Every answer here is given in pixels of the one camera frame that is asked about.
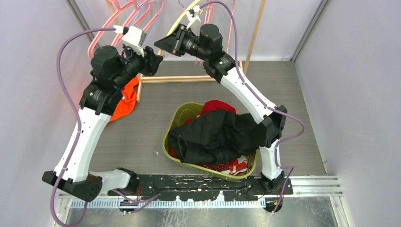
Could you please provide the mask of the pink hanger of red garment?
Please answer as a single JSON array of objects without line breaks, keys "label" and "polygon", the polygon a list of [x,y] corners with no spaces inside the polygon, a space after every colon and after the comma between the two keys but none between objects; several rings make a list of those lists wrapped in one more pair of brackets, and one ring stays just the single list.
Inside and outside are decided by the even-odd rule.
[{"label": "pink hanger of red garment", "polygon": [[[233,0],[233,1],[232,1],[232,8],[231,8],[231,14],[232,14],[232,15],[234,15],[234,12],[235,12],[235,4],[236,4],[236,0]],[[233,19],[230,20],[230,28],[229,28],[229,32],[228,32],[228,39],[227,39],[227,48],[226,48],[226,52],[229,52],[230,42],[231,42],[232,28],[233,28]]]}]

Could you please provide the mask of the black garment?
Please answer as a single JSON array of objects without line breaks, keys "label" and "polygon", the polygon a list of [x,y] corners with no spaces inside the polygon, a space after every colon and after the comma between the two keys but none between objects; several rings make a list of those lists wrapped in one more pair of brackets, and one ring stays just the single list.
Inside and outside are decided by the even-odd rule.
[{"label": "black garment", "polygon": [[255,126],[249,113],[217,110],[170,130],[167,139],[181,162],[214,166],[252,154],[258,148],[251,138]]}]

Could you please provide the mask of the red poppy floral skirt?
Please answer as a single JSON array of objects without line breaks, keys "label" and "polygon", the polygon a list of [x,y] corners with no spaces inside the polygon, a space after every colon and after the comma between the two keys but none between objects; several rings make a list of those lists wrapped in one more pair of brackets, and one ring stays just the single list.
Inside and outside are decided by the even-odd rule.
[{"label": "red poppy floral skirt", "polygon": [[218,171],[227,175],[239,175],[248,172],[248,157],[240,156],[239,158],[229,161],[227,163],[221,163],[218,165]]}]

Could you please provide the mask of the yellow wooden hanger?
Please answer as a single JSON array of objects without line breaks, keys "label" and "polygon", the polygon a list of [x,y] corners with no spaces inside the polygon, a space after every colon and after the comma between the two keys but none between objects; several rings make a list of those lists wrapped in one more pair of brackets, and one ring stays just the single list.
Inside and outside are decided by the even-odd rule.
[{"label": "yellow wooden hanger", "polygon": [[187,7],[185,7],[183,9],[183,12],[176,19],[176,21],[171,25],[171,27],[170,27],[169,31],[167,32],[166,36],[173,34],[174,30],[179,27],[179,24],[181,23],[181,21],[184,18],[187,18],[186,15],[185,15],[185,11],[187,9],[189,9],[189,8],[194,7],[195,5],[199,5],[200,2],[201,2],[201,0],[193,0]]}]

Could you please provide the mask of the pink hanger of dotted garment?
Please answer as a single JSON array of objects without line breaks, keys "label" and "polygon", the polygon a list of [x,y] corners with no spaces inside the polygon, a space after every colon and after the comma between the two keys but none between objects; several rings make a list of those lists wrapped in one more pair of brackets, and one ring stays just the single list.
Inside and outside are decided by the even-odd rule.
[{"label": "pink hanger of dotted garment", "polygon": [[[206,7],[204,24],[211,24],[214,17],[215,6],[214,4],[209,4]],[[196,58],[195,65],[202,65],[203,61],[201,59]]]}]

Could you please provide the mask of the dark red polka dot garment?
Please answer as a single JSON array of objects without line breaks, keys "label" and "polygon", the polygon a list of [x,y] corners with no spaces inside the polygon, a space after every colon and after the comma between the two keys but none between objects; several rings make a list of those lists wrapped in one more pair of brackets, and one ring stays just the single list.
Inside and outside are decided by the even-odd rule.
[{"label": "dark red polka dot garment", "polygon": [[198,166],[206,168],[206,169],[214,170],[214,171],[217,171],[217,172],[231,171],[233,169],[231,167],[230,162],[219,163],[219,164],[216,164],[216,165],[198,164]]}]

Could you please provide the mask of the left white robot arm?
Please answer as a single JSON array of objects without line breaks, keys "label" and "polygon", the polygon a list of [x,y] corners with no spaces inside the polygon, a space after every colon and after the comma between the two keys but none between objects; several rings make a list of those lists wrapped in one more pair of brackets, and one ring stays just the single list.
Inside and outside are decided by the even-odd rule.
[{"label": "left white robot arm", "polygon": [[44,172],[45,183],[86,202],[112,190],[126,195],[137,191],[139,182],[135,172],[122,167],[90,172],[89,165],[102,131],[123,98],[123,88],[138,74],[155,75],[162,60],[149,46],[143,54],[128,46],[123,47],[122,53],[110,45],[95,51],[90,72],[93,79],[79,103],[76,132],[57,166]]}]

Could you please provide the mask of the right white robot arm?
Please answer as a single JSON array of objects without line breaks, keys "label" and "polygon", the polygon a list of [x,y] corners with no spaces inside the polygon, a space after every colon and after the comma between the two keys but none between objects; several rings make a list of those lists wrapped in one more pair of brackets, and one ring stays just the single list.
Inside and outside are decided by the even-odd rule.
[{"label": "right white robot arm", "polygon": [[227,88],[244,105],[256,122],[251,130],[262,158],[262,187],[268,194],[284,189],[286,178],[280,164],[279,145],[283,142],[287,109],[267,99],[238,67],[237,57],[223,50],[223,36],[214,24],[204,24],[196,35],[183,24],[166,37],[155,41],[155,47],[175,56],[189,54],[204,61],[206,73]]}]

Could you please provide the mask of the light blue hanger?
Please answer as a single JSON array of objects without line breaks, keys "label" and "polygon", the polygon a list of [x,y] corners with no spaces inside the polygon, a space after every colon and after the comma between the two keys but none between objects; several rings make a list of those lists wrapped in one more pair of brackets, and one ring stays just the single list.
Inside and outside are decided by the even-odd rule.
[{"label": "light blue hanger", "polygon": [[141,28],[147,33],[152,29],[165,8],[165,0],[134,0],[134,14],[131,25]]}]

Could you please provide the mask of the wooden clothes rack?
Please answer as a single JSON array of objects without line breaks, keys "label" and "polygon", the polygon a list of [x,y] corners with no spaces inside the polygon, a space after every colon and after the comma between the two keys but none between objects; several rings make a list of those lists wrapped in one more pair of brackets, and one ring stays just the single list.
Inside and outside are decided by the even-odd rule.
[{"label": "wooden clothes rack", "polygon": [[[256,36],[259,30],[259,26],[261,23],[261,18],[263,15],[263,11],[264,11],[264,7],[266,4],[266,0],[261,0],[259,7],[258,7],[258,14],[257,14],[257,19],[256,22],[254,24],[254,29],[253,29],[253,34],[252,34],[252,39],[248,48],[248,53],[247,53],[247,57],[244,63],[244,67],[243,67],[243,61],[239,61],[239,65],[241,67],[241,69],[243,70],[244,73],[247,72],[248,70],[248,66],[250,63],[250,58],[253,52],[253,47],[254,47],[254,43],[256,40]],[[115,42],[113,41],[112,45],[117,45],[120,41],[121,38],[117,38],[119,37],[118,35],[115,38]],[[142,92],[142,86],[143,84],[149,84],[149,83],[184,83],[184,82],[211,82],[213,81],[211,77],[207,76],[207,75],[197,75],[197,76],[156,76],[156,77],[148,77],[148,76],[143,76],[142,74],[139,74],[137,76],[138,80],[139,80],[139,84],[138,84],[138,89],[137,89],[137,103],[140,102],[140,96],[141,96],[141,92]]]}]

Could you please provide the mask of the empty pink hangers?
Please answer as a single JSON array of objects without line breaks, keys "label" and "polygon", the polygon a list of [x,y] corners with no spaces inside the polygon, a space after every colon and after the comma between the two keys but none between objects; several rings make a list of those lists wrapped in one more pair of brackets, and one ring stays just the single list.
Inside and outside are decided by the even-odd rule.
[{"label": "empty pink hangers", "polygon": [[[133,13],[134,12],[133,0],[105,0],[104,2],[106,3],[106,6],[110,12],[110,16],[104,22],[104,24],[102,25],[102,28],[113,27],[114,25],[126,26],[126,27],[132,26],[131,21],[133,19],[133,14],[134,14]],[[156,29],[158,23],[161,21],[162,14],[159,17],[158,21],[156,22],[155,26],[153,27],[152,33]],[[146,33],[145,42],[149,38],[150,38],[150,36],[147,37],[147,33]]]}]

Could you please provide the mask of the orange garment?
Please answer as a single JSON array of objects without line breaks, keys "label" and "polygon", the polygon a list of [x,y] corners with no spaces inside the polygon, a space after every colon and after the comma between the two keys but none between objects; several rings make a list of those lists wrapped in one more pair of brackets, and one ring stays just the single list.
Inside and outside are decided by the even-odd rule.
[{"label": "orange garment", "polygon": [[119,120],[127,115],[129,115],[135,108],[137,103],[137,91],[135,87],[139,84],[138,78],[132,79],[123,89],[122,89],[122,99],[119,101],[115,112],[110,118],[110,122]]}]

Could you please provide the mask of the olive green plastic basket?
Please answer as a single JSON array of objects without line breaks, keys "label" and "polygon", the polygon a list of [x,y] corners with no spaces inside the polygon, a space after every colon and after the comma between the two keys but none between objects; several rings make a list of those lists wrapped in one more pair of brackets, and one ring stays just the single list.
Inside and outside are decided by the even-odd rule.
[{"label": "olive green plastic basket", "polygon": [[[172,130],[178,126],[183,125],[187,119],[195,118],[197,115],[199,115],[201,113],[202,109],[203,109],[203,104],[194,103],[194,102],[187,102],[187,103],[182,104],[181,106],[179,106],[176,109],[175,113],[173,114],[173,117],[170,121],[170,125],[168,126],[168,129],[167,129],[167,132],[169,132],[170,130]],[[248,171],[246,173],[241,173],[238,175],[224,174],[222,172],[204,168],[204,167],[201,167],[198,165],[182,163],[179,159],[171,156],[168,153],[170,146],[168,143],[167,136],[168,136],[168,134],[166,134],[163,139],[163,145],[162,145],[163,152],[170,160],[172,160],[174,163],[176,163],[177,165],[179,165],[181,167],[193,169],[193,170],[197,171],[198,173],[202,173],[204,175],[210,175],[212,177],[226,180],[229,182],[237,182],[239,180],[250,177],[251,174],[256,169],[256,164],[257,164],[257,160],[258,160],[258,150],[255,150],[254,153],[251,154],[248,158],[248,162],[247,162],[247,170]]]}]

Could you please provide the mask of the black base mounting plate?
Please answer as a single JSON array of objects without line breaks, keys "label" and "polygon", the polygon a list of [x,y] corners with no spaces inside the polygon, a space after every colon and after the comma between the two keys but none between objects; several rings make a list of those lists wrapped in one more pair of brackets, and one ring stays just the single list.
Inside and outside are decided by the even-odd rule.
[{"label": "black base mounting plate", "polygon": [[279,211],[286,195],[294,193],[290,180],[279,177],[276,186],[270,186],[263,176],[246,176],[228,181],[209,175],[137,175],[134,186],[127,189],[108,191],[109,196],[133,196],[135,200],[216,202],[222,199],[230,206],[236,203],[256,201],[268,212]]}]

